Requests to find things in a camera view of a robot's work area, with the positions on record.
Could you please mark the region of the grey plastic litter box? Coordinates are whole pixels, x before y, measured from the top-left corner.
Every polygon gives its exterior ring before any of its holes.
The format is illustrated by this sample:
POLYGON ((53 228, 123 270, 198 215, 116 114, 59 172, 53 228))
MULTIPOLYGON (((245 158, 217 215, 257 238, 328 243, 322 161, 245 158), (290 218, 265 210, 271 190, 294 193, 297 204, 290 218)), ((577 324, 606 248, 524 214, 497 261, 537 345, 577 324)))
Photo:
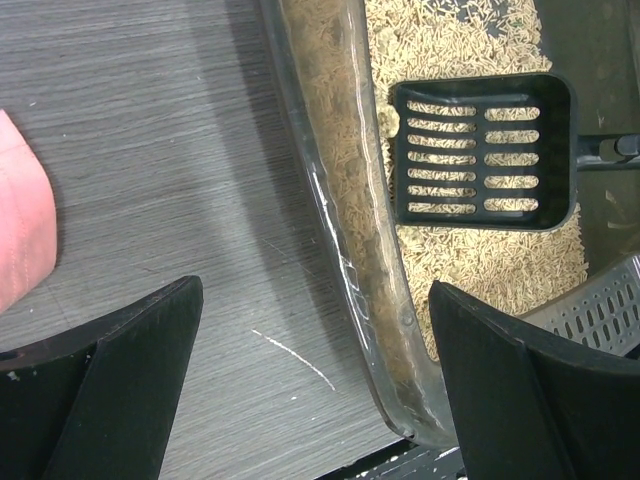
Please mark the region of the grey plastic litter box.
POLYGON ((364 4, 261 1, 258 10, 371 395, 394 433, 450 447, 456 434, 441 366, 422 339, 385 190, 364 4))

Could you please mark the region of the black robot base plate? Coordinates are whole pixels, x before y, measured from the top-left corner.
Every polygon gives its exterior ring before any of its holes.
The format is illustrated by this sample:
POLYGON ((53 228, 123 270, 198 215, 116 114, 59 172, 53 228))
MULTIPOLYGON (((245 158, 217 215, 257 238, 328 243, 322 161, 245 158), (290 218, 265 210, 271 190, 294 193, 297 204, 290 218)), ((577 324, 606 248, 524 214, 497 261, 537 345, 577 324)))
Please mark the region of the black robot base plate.
POLYGON ((466 479, 460 449, 430 449, 401 440, 324 479, 466 479))

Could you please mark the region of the black slotted litter scoop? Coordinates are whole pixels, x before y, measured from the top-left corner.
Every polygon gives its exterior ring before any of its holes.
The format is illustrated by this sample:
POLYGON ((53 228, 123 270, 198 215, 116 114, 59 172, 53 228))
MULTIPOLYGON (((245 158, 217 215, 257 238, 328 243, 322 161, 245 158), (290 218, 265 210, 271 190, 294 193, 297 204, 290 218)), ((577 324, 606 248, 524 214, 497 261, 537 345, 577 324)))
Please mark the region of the black slotted litter scoop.
POLYGON ((548 231, 572 215, 577 173, 636 169, 636 134, 581 136, 551 72, 404 81, 393 88, 400 225, 548 231))

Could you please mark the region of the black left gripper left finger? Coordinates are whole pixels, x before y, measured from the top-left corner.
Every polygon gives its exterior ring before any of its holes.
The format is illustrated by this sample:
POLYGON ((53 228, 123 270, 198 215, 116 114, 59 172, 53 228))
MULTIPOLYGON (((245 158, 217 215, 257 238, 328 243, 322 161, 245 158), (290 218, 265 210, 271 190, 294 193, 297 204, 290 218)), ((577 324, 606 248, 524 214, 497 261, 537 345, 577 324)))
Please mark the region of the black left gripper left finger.
POLYGON ((4 479, 156 479, 203 309, 184 276, 1 355, 4 479))

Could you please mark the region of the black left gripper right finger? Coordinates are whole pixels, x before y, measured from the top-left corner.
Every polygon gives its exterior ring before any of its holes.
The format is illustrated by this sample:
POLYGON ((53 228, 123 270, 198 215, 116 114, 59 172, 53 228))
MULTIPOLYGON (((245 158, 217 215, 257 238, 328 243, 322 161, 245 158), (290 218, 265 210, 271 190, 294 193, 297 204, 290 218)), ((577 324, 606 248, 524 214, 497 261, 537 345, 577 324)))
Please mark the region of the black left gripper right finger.
POLYGON ((435 282, 429 308, 470 479, 636 479, 639 363, 435 282))

